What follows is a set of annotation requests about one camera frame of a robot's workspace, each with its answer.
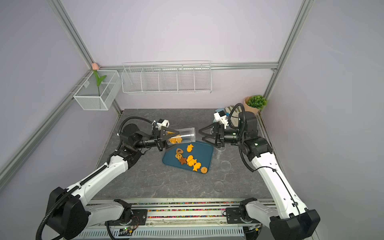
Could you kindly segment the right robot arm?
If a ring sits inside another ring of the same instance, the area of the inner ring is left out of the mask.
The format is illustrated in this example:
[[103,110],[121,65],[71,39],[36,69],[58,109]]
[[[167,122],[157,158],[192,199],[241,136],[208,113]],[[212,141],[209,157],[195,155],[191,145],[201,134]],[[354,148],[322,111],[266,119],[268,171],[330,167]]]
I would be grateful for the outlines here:
[[275,209],[262,204],[256,198],[245,199],[238,208],[226,210],[228,220],[250,224],[261,223],[270,229],[276,240],[304,240],[313,235],[320,216],[316,210],[297,196],[276,160],[269,142],[258,134],[258,120],[254,113],[247,112],[243,104],[238,124],[231,121],[233,113],[215,112],[214,122],[199,130],[202,140],[219,149],[226,144],[237,146],[243,164],[252,173],[257,172],[264,180],[274,202]]

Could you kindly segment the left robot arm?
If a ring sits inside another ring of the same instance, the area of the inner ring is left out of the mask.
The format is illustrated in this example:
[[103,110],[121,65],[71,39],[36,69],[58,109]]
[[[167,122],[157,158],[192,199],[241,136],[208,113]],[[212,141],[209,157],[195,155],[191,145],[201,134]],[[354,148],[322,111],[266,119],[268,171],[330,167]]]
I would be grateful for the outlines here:
[[45,226],[58,233],[58,240],[70,240],[95,224],[108,225],[117,220],[124,225],[132,222],[132,205],[123,200],[115,199],[113,203],[100,207],[89,208],[87,205],[107,184],[138,162],[143,155],[142,149],[167,149],[168,140],[180,133],[170,129],[166,120],[150,121],[140,117],[136,119],[151,124],[152,132],[146,134],[137,125],[129,124],[133,117],[123,120],[118,130],[119,145],[108,160],[84,179],[65,189],[58,187],[50,193],[46,214],[36,232],[37,240],[42,239]]

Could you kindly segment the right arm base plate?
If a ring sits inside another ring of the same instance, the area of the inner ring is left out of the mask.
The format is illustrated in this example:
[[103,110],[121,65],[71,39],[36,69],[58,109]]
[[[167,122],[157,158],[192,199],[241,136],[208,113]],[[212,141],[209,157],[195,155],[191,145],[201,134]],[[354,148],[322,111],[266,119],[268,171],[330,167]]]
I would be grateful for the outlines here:
[[243,207],[226,208],[223,211],[228,224],[259,224],[260,222],[246,216]]

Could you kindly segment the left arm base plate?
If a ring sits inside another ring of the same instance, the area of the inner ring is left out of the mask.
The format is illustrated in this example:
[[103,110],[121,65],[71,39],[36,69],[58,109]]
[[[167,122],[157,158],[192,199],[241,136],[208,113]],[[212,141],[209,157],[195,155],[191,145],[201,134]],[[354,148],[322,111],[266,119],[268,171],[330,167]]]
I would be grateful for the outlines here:
[[144,226],[148,217],[147,209],[131,209],[131,212],[123,213],[117,219],[109,221],[110,226]]

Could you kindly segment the clear jar with cookies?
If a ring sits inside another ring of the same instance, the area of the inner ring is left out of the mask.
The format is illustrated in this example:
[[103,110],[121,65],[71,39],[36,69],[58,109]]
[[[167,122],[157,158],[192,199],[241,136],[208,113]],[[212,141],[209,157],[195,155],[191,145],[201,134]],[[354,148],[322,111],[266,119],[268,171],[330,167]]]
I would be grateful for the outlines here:
[[220,159],[225,150],[226,150],[226,148],[216,148],[215,149],[215,158]]

